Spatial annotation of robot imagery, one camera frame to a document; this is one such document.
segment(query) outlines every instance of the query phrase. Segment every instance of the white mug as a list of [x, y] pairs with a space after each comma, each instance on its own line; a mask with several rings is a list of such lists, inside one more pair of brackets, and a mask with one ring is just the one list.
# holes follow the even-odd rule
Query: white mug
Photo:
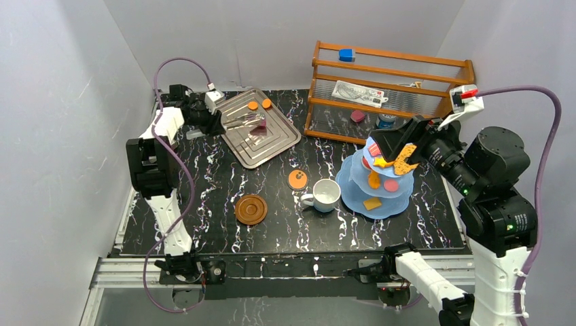
[[300, 197], [302, 204], [313, 206], [322, 213], [328, 213], [336, 207], [340, 199], [340, 186], [334, 180], [321, 179], [314, 184], [311, 194]]

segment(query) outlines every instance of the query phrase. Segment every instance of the gray wall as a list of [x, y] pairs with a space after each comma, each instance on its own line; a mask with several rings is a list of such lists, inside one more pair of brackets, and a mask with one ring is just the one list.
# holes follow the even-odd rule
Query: gray wall
[[[174, 56], [216, 85], [309, 88], [316, 40], [436, 55], [463, 0], [105, 0], [144, 74]], [[166, 66], [160, 86], [202, 89], [197, 68]]]
[[[576, 267], [576, 111], [571, 102], [576, 75], [576, 3], [574, 1], [466, 1], [439, 56], [470, 58], [481, 89], [537, 84], [552, 89], [564, 105], [562, 124], [547, 163], [543, 193], [544, 239], [528, 278], [530, 325], [574, 325], [573, 271]], [[534, 202], [534, 181], [554, 110], [537, 93], [484, 99], [483, 113], [463, 127], [470, 141], [485, 126], [514, 130], [526, 144], [531, 166], [518, 190]]]
[[150, 85], [101, 0], [1, 7], [0, 325], [77, 325]]

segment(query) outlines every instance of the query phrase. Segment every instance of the silver tray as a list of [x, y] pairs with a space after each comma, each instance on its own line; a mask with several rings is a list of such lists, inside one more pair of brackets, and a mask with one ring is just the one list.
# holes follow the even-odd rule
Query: silver tray
[[257, 168], [302, 138], [298, 129], [274, 103], [268, 110], [262, 107], [262, 101], [267, 98], [261, 90], [252, 88], [218, 106], [222, 111], [223, 123], [251, 112], [248, 109], [248, 103], [251, 101], [258, 103], [256, 112], [262, 112], [266, 116], [265, 128], [244, 127], [229, 130], [222, 135], [232, 153], [245, 168]]

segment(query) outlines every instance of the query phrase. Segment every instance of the yellow piece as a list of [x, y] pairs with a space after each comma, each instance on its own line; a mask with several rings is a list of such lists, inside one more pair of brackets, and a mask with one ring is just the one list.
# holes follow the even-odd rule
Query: yellow piece
[[372, 189], [378, 189], [380, 187], [380, 175], [378, 173], [371, 171], [368, 176], [368, 185]]
[[406, 163], [406, 159], [408, 159], [412, 153], [416, 150], [415, 145], [406, 145], [398, 155], [398, 158], [394, 162], [394, 173], [396, 175], [405, 175], [406, 173], [414, 170], [418, 165], [413, 164], [409, 165]]
[[394, 161], [386, 162], [386, 160], [384, 158], [375, 158], [374, 159], [374, 166], [379, 166], [381, 168], [387, 168], [389, 166], [392, 166], [393, 164], [394, 164]]
[[378, 197], [372, 197], [369, 200], [364, 200], [364, 207], [366, 210], [371, 211], [382, 206], [382, 202]]

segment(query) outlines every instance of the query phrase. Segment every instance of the pink object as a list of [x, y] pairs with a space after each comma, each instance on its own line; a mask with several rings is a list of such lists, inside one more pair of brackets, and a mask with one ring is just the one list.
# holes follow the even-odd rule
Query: pink object
[[398, 185], [396, 180], [388, 179], [384, 181], [384, 189], [387, 192], [397, 192], [398, 188], [400, 188], [400, 185]]
[[380, 153], [380, 148], [378, 147], [377, 144], [372, 144], [372, 146], [368, 147], [368, 151], [370, 152], [370, 155], [372, 155], [372, 157], [382, 155], [382, 153]]
[[366, 114], [364, 114], [364, 112], [360, 110], [354, 110], [352, 114], [350, 114], [350, 119], [352, 119], [352, 121], [356, 123], [362, 122], [362, 120], [364, 120], [365, 117]]

